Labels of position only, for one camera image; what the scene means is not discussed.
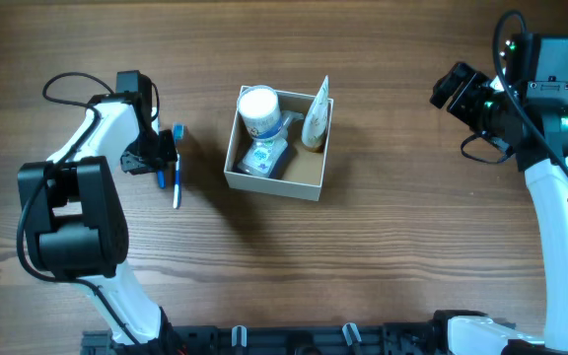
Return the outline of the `cardboard box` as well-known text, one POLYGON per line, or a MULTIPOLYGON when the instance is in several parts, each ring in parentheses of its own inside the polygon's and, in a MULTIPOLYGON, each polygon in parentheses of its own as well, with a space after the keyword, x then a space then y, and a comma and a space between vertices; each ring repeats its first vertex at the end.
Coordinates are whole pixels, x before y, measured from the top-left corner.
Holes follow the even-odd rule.
POLYGON ((223 169, 228 186, 319 200, 333 105, 328 80, 315 95, 241 87, 223 169))

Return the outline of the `clear pump soap bottle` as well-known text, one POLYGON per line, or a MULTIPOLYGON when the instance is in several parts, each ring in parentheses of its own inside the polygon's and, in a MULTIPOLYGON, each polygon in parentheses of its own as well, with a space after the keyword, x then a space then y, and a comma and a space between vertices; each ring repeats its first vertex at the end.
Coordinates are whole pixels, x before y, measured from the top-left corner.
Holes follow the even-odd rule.
POLYGON ((265 141, 253 141, 236 171, 258 178, 277 178, 289 155, 288 128, 302 118, 301 113, 285 110, 282 129, 265 141))

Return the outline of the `white lotion tube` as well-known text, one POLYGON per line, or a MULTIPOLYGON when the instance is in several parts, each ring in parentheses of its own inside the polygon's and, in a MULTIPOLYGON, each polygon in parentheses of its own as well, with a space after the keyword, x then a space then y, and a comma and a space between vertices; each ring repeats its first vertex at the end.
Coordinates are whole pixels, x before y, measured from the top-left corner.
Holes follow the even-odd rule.
POLYGON ((317 151, 325 140, 328 113, 329 77, 325 76, 306 115, 302 129, 302 143, 307 150, 317 151))

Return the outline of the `blue razor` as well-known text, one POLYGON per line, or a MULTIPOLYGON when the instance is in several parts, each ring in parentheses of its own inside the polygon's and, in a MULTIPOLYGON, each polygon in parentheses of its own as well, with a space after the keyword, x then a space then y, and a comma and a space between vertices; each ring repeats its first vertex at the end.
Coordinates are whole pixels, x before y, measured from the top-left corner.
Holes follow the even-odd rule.
POLYGON ((163 170, 157 171, 157 182, 160 189, 166 188, 166 178, 163 170))

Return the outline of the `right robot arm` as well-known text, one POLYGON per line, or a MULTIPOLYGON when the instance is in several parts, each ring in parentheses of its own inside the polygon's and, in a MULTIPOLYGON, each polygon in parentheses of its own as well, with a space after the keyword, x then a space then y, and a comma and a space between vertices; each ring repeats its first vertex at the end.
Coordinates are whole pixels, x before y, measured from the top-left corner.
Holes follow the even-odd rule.
POLYGON ((455 354, 475 350, 472 338, 504 353, 527 348, 568 354, 568 106, 558 100, 515 107, 510 86, 489 79, 463 62, 433 88, 432 105, 445 108, 482 138, 514 157, 524 173, 539 224, 546 282, 542 339, 532 344, 485 316, 448 320, 448 346, 455 354))

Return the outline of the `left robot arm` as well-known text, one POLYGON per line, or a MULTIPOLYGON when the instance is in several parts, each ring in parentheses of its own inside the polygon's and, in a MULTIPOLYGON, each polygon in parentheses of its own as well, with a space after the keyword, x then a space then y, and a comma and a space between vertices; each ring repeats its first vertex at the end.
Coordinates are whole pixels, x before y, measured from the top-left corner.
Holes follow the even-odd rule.
POLYGON ((158 93, 94 96, 72 138, 44 162, 18 172, 22 213, 17 256, 35 279, 82 291, 110 328, 117 354, 182 354, 164 310, 134 275, 129 234, 111 170, 136 157, 137 174, 164 168, 174 152, 156 131, 158 93))

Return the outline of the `blue white toothbrush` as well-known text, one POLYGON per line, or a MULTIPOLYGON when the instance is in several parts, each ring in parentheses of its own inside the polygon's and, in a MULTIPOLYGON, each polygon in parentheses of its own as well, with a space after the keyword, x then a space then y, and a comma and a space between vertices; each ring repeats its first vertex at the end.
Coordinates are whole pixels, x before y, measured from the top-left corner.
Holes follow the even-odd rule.
MULTIPOLYGON (((181 123, 175 123, 173 126, 173 137, 175 147, 183 139, 184 136, 184 125, 181 123)), ((180 180, 180 153, 177 153, 177 160, 175 163, 175 184, 174 184, 174 200, 173 207, 179 209, 181 203, 181 180, 180 180)))

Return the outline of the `white cotton swab jar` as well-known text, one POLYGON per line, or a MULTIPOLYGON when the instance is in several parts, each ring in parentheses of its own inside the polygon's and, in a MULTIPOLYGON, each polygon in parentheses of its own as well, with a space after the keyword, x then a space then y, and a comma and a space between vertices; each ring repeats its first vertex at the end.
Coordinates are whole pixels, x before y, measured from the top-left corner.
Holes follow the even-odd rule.
POLYGON ((278 95, 268 86, 258 85, 243 90, 237 100, 237 109, 254 140, 272 139, 283 127, 278 95))

